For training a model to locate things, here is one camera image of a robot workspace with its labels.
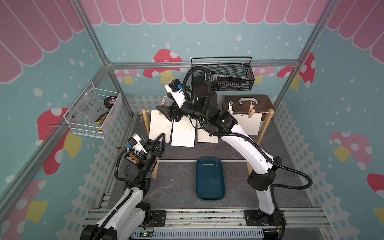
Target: white paper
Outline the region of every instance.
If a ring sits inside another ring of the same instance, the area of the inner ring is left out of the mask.
[[[192,124],[196,124],[196,120],[192,119]],[[193,128],[189,118],[182,117],[180,122],[173,124],[172,146],[194,147],[196,129]]]
[[[149,139],[155,140],[161,133],[166,134],[166,143],[169,143],[172,131],[172,122],[170,122],[163,114],[159,115],[158,110],[151,110],[151,127],[149,128]]]
[[[234,114],[237,122],[240,124],[241,128],[248,135],[257,135],[259,133],[260,122],[262,119],[262,113],[256,113],[252,117],[248,117],[248,114]]]
[[[211,143],[217,143],[218,138],[216,136],[209,136],[209,133],[205,131],[204,129],[198,129],[197,130],[197,142],[211,142]]]

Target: white picket fence illustration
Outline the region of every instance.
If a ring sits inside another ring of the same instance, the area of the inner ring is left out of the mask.
[[[340,207],[341,198],[332,194],[333,185],[327,184],[327,173],[319,170],[320,162],[315,162],[314,152],[309,151],[309,143],[304,142],[304,135],[300,135],[300,128],[296,127],[296,121],[289,114],[286,102],[282,102],[276,110],[275,124],[288,150],[296,169],[308,174],[313,185],[306,189],[312,205],[322,207],[331,227],[339,240],[357,240],[360,230],[352,227],[349,222],[349,213]],[[307,180],[300,177],[303,184]]]
[[[97,199],[107,183],[108,173],[113,170],[113,160],[118,153],[117,147],[120,146],[129,123],[129,115],[121,108],[118,116],[112,124],[109,133],[104,139],[103,145],[99,145],[99,153],[94,154],[95,162],[90,164],[91,171],[84,175],[85,183],[79,186],[79,197],[72,200],[73,210],[64,216],[65,227],[56,232],[59,240],[77,240],[80,237],[81,229],[85,221],[88,209],[96,207]]]

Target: hook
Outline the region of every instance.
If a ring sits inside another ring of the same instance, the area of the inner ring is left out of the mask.
[[[164,106],[166,104],[167,96],[163,97],[163,101],[161,102],[161,105]]]

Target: white plastic hook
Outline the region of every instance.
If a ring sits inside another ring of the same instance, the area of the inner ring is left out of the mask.
[[[161,102],[161,105],[164,106],[166,104],[167,96],[163,97],[163,101]]]
[[[230,114],[233,114],[232,104],[233,104],[232,101],[230,101],[229,104],[228,104],[228,112],[229,112]]]

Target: mushroom illustration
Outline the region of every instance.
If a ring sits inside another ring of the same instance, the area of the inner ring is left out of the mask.
[[[137,69],[120,69],[114,71],[119,83],[122,83],[124,79],[125,85],[132,85],[135,84],[135,81],[132,79],[132,76],[140,77],[141,74]]]
[[[279,78],[288,77],[290,72],[292,71],[292,68],[293,67],[291,67],[291,66],[287,66],[287,67],[281,69],[277,73],[277,76]],[[296,91],[298,90],[299,83],[300,83],[301,79],[304,80],[305,86],[307,88],[309,88],[312,85],[315,71],[316,71],[315,57],[314,57],[313,53],[310,53],[310,55],[308,56],[308,58],[305,61],[304,65],[301,67],[301,69],[299,71],[299,74],[293,80],[293,83],[292,83],[292,86],[291,86],[292,89],[294,89]]]
[[[384,225],[384,208],[375,207],[373,211],[375,212],[381,224]]]
[[[183,60],[176,53],[168,49],[160,49],[156,55],[153,57],[151,62],[182,62]],[[168,83],[175,79],[172,75],[172,70],[185,72],[186,68],[171,68],[171,69],[145,69],[144,76],[147,78],[153,78],[161,74],[161,83]]]
[[[380,197],[384,198],[384,176],[379,174],[368,174],[367,182],[369,186],[375,191]]]
[[[263,82],[263,76],[272,77],[275,74],[273,67],[255,67],[252,69],[255,76],[255,82],[253,84],[259,84]]]
[[[39,141],[36,144],[39,145],[53,129],[52,126],[56,125],[63,117],[66,108],[54,108],[45,111],[37,119],[37,129],[39,133]],[[57,143],[47,160],[43,164],[45,174],[54,174],[60,167],[60,163],[63,157],[63,150],[67,150],[71,158],[75,158],[80,151],[83,139],[74,135],[68,129],[64,136]]]
[[[341,162],[353,156],[361,170],[366,169],[371,163],[372,148],[368,138],[364,135],[349,132],[331,132],[331,144],[339,144],[339,148],[333,149],[333,153]]]
[[[3,240],[19,240],[23,235],[26,220],[38,223],[47,209],[48,202],[34,201],[35,197],[46,185],[46,180],[33,180],[12,207],[1,223]]]

